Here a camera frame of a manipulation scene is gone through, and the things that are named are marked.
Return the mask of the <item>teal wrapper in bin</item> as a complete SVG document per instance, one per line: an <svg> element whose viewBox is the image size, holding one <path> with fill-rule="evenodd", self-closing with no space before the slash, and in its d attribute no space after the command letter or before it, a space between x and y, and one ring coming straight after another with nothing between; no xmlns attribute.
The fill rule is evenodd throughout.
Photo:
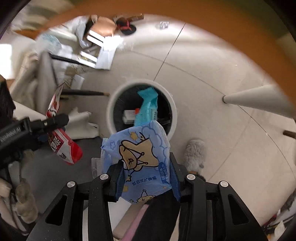
<svg viewBox="0 0 296 241"><path fill-rule="evenodd" d="M142 126L158 117L158 93L153 87L137 92L143 99L139 112L135 115L134 126Z"/></svg>

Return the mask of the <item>blue cartoon snack bag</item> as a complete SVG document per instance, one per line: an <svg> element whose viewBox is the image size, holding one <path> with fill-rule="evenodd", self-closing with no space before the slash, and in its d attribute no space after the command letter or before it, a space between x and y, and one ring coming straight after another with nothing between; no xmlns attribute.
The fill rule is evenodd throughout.
<svg viewBox="0 0 296 241"><path fill-rule="evenodd" d="M136 204L172 190L180 200L180 184L170 161L170 143L155 120L133 126L104 138L101 146L103 172L116 166L114 197Z"/></svg>

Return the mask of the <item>white round trash bin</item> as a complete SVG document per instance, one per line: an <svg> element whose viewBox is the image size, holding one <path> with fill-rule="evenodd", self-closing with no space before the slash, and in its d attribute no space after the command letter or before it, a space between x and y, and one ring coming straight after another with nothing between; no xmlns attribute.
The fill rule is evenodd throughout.
<svg viewBox="0 0 296 241"><path fill-rule="evenodd" d="M107 128L111 134L131 127L123 122L123 112L140 108L143 99L138 91L153 87L158 93L158 122L171 139L177 127L177 108L172 95L159 83L148 79L130 80L119 86L110 96L106 109Z"/></svg>

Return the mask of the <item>white table leg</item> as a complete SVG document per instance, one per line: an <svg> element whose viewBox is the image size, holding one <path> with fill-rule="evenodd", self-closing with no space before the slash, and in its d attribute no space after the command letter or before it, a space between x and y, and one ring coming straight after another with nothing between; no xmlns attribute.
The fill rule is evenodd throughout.
<svg viewBox="0 0 296 241"><path fill-rule="evenodd" d="M295 106L275 84L264 85L225 95L222 101L295 119Z"/></svg>

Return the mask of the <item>red white snack wrapper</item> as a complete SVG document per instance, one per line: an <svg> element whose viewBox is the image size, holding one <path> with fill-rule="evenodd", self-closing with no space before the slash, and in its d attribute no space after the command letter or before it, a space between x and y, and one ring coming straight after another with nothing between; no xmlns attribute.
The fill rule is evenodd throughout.
<svg viewBox="0 0 296 241"><path fill-rule="evenodd" d="M47 118L53 118L60 108L60 96L64 84L60 84L55 90L46 112ZM48 133L48 141L52 150L69 165L74 165L82 156L82 149L66 134L64 127Z"/></svg>

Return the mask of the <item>cardboard box on floor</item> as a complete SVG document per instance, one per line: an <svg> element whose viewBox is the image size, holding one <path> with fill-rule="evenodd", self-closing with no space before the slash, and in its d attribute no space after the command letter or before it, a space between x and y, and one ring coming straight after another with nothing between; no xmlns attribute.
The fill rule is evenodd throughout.
<svg viewBox="0 0 296 241"><path fill-rule="evenodd" d="M117 25L113 20L103 16L91 15L89 22L91 24L86 28L87 34L90 34L92 31L102 37L111 37L117 29Z"/></svg>

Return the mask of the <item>grey fluffy slipper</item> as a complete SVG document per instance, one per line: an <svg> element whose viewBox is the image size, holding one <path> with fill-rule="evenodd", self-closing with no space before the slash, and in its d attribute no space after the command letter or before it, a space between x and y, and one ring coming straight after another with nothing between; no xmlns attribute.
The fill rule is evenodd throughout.
<svg viewBox="0 0 296 241"><path fill-rule="evenodd" d="M200 174L206 160L206 147L203 140L190 140L184 152L184 166L189 172Z"/></svg>

